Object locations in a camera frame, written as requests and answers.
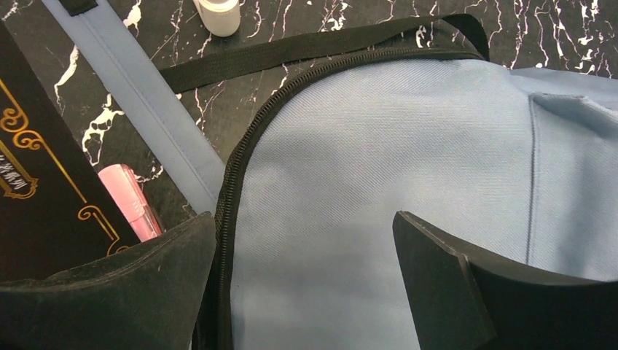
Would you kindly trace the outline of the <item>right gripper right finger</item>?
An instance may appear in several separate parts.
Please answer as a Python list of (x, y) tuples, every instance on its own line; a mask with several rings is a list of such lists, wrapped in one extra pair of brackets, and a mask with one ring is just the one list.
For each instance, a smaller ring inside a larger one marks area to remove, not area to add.
[(510, 260), (409, 212), (396, 253), (422, 349), (615, 349), (617, 283)]

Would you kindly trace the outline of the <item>dark brown book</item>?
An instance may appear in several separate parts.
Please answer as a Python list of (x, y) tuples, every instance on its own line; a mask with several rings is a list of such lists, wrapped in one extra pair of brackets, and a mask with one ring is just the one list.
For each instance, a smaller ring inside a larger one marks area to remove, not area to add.
[(139, 243), (1, 29), (1, 280), (44, 279)]

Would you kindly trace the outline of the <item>blue student backpack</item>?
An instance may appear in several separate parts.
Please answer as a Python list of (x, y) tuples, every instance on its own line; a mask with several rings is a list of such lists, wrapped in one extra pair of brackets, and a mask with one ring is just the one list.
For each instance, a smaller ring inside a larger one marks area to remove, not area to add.
[(471, 15), (468, 45), (371, 45), (432, 17), (293, 36), (155, 74), (101, 2), (69, 36), (109, 67), (135, 110), (173, 93), (325, 57), (255, 114), (226, 165), (186, 122), (134, 122), (216, 249), (199, 349), (422, 349), (393, 234), (409, 212), (452, 236), (545, 271), (617, 283), (617, 81), (491, 63)]

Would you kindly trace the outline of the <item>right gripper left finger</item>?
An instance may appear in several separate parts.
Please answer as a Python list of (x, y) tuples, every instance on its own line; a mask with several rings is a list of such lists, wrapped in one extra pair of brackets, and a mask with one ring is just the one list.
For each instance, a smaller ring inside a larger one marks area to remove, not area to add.
[(199, 349), (214, 218), (42, 280), (1, 285), (3, 349)]

